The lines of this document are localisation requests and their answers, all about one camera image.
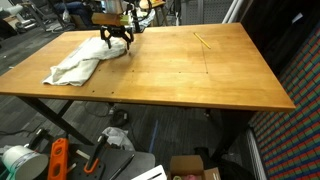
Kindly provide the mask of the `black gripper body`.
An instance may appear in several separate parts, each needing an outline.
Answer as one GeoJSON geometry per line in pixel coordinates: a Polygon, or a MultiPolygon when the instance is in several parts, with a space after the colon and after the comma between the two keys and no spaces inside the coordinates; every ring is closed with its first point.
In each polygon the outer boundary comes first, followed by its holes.
{"type": "Polygon", "coordinates": [[[120,37],[127,42],[133,42],[134,36],[132,28],[125,26],[106,25],[100,28],[100,36],[102,40],[108,41],[111,37],[120,37]]]}

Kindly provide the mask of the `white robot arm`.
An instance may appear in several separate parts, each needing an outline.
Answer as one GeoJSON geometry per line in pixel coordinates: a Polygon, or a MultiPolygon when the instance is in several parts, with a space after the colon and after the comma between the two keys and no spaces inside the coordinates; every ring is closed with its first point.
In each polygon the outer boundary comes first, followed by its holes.
{"type": "Polygon", "coordinates": [[[123,0],[104,0],[106,3],[106,12],[102,15],[100,27],[100,37],[104,40],[108,48],[111,48],[111,38],[122,38],[127,43],[127,48],[134,41],[133,29],[125,27],[125,21],[129,20],[124,15],[123,0]]]}

